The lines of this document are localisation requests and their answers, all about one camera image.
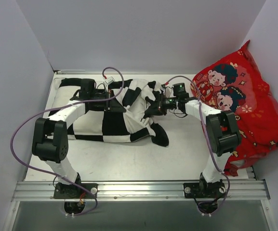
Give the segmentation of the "black white checkered pillowcase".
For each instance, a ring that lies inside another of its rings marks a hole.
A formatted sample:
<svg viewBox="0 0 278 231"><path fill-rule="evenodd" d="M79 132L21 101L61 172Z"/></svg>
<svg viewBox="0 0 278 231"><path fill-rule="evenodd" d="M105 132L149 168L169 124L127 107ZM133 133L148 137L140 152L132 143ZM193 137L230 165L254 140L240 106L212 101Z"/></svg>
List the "black white checkered pillowcase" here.
<svg viewBox="0 0 278 231"><path fill-rule="evenodd" d="M110 143L129 143L150 136L156 145L166 147L169 138L164 128L154 122L153 117L144 118L149 107L145 96L161 92L161 84L145 79L116 81L112 90L121 94L116 98L126 108L125 113L89 111L78 118L67 132L71 140L103 141Z"/></svg>

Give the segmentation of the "white pillow yellow edge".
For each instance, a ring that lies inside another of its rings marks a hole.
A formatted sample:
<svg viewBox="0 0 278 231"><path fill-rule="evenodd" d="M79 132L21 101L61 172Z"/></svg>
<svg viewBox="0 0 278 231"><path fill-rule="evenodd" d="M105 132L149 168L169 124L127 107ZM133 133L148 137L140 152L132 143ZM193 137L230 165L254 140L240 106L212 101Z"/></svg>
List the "white pillow yellow edge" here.
<svg viewBox="0 0 278 231"><path fill-rule="evenodd" d="M74 93L79 90L78 86L64 86L60 87L55 95L52 108L62 107L67 105Z"/></svg>

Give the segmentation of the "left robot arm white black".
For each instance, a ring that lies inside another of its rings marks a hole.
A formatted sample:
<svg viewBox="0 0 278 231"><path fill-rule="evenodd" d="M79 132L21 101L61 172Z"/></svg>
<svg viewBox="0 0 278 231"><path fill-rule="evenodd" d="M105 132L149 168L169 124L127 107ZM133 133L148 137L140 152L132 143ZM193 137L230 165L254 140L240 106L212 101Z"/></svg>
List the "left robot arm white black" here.
<svg viewBox="0 0 278 231"><path fill-rule="evenodd" d="M104 80L104 90L95 88L95 80L82 79L80 88L73 94L67 105L56 109L48 118L38 118L35 122L32 153L50 168L50 174L59 178L65 185L65 193L76 198L82 192L78 172L67 158L68 128L89 111L120 113L125 108L116 97L121 91L112 90L113 79Z"/></svg>

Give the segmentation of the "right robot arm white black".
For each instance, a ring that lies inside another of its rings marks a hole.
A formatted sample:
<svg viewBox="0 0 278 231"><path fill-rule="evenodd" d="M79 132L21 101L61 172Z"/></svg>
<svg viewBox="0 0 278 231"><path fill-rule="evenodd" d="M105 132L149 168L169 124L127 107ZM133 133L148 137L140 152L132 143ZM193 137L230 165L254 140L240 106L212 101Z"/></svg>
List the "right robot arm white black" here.
<svg viewBox="0 0 278 231"><path fill-rule="evenodd" d="M210 156L201 173L198 191L202 196L209 197L215 192L214 184L222 180L229 157L241 143L235 114L230 110L215 109L196 97L190 97L184 83L174 84L173 97L166 98L164 91L161 91L144 99L149 103L145 116L164 116L167 110L178 109L200 120Z"/></svg>

